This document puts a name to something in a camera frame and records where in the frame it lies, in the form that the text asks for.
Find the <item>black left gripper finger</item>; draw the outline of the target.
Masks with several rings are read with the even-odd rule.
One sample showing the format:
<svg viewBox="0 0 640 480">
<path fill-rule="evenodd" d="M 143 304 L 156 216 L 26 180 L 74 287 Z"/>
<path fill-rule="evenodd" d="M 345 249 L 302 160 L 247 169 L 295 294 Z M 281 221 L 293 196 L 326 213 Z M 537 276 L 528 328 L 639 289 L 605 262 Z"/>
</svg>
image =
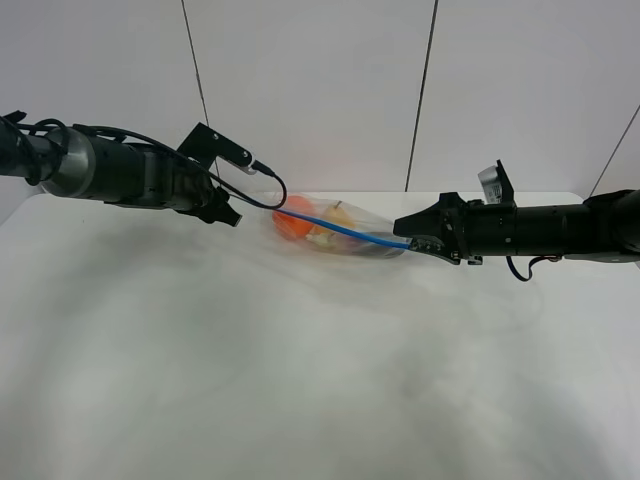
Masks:
<svg viewBox="0 0 640 480">
<path fill-rule="evenodd" d="M 223 223 L 237 227 L 242 215 L 235 211 L 227 200 L 214 200 L 197 209 L 197 218 L 206 224 Z"/>
</svg>

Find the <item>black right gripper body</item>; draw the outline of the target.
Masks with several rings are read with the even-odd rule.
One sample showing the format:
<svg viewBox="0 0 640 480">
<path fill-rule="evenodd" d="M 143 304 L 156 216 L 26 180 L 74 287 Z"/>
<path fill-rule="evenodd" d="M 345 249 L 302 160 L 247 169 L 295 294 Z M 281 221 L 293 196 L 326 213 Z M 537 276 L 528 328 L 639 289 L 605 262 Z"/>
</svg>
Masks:
<svg viewBox="0 0 640 480">
<path fill-rule="evenodd" d="M 480 257 L 515 254 L 515 202 L 484 204 L 465 201 L 458 193 L 443 193 L 442 233 L 454 262 L 480 263 Z"/>
</svg>

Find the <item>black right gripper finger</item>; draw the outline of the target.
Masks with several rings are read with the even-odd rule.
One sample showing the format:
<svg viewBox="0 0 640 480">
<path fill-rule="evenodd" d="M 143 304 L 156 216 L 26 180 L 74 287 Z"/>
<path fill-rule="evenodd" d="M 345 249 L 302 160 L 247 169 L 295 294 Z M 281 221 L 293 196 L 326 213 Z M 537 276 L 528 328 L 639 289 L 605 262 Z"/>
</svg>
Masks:
<svg viewBox="0 0 640 480">
<path fill-rule="evenodd" d="M 443 215 L 444 206 L 438 201 L 424 210 L 396 219 L 393 234 L 409 239 L 426 237 L 441 239 L 445 229 Z"/>
<path fill-rule="evenodd" d="M 408 244 L 408 248 L 412 252 L 429 255 L 443 261 L 453 260 L 450 249 L 442 240 L 435 237 L 413 237 Z"/>
</svg>

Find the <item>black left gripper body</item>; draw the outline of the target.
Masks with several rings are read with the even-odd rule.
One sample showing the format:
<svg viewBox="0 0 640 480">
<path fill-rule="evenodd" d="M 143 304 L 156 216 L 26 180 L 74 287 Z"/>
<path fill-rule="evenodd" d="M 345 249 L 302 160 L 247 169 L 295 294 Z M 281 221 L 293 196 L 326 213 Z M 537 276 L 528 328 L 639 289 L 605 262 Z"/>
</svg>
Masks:
<svg viewBox="0 0 640 480">
<path fill-rule="evenodd" d="M 221 159 L 236 167 L 248 163 L 250 152 L 236 142 L 198 123 L 176 149 L 157 140 L 144 138 L 156 171 L 153 190 L 161 195 L 163 206 L 183 215 L 197 215 L 197 209 L 214 200 L 227 200 L 237 189 L 212 171 Z"/>
</svg>

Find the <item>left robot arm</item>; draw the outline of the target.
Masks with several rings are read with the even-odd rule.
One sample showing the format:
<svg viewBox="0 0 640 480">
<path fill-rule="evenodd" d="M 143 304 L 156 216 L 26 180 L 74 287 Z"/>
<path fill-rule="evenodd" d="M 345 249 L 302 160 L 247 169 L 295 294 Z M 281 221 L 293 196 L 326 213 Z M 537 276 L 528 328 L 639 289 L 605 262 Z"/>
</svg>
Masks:
<svg viewBox="0 0 640 480">
<path fill-rule="evenodd" d="M 61 198 L 124 208 L 173 210 L 235 227 L 241 215 L 201 164 L 174 149 L 112 127 L 68 126 L 57 119 L 23 125 L 1 118 L 1 174 Z"/>
</svg>

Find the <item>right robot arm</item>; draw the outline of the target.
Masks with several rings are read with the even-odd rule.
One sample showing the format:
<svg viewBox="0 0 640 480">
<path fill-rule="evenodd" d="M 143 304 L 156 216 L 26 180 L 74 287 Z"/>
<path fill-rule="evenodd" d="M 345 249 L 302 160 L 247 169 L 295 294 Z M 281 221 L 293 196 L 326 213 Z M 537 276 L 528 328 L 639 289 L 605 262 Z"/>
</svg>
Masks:
<svg viewBox="0 0 640 480">
<path fill-rule="evenodd" d="M 543 261 L 637 262 L 639 192 L 533 207 L 518 206 L 509 189 L 470 201 L 442 193 L 434 205 L 396 219 L 393 233 L 407 239 L 411 251 L 453 265 L 503 257 L 511 273 L 527 282 L 533 266 Z"/>
</svg>

